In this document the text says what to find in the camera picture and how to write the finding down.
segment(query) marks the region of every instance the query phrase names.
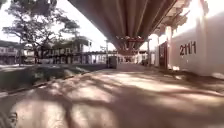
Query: tree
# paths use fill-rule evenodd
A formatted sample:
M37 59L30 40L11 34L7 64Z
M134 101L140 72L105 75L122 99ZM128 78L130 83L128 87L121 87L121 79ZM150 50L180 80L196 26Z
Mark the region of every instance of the tree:
M23 45L32 47L38 58L38 47L61 37L62 31L53 31L55 23L68 24L63 11L55 8L55 0L14 0L7 12L15 17L13 25L3 31L20 38Z
M7 0L0 0L0 9L2 7L3 4L5 4L7 2Z

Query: road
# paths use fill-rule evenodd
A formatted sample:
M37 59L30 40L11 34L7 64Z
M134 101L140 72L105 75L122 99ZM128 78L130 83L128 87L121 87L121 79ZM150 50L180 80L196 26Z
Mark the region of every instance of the road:
M223 128L224 95L206 88L217 84L121 64L3 97L0 111L18 128Z

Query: overpass underside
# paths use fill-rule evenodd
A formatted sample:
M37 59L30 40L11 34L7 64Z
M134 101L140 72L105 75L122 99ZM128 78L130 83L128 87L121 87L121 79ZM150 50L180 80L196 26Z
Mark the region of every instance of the overpass underside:
M121 53L138 50L177 0L70 0Z

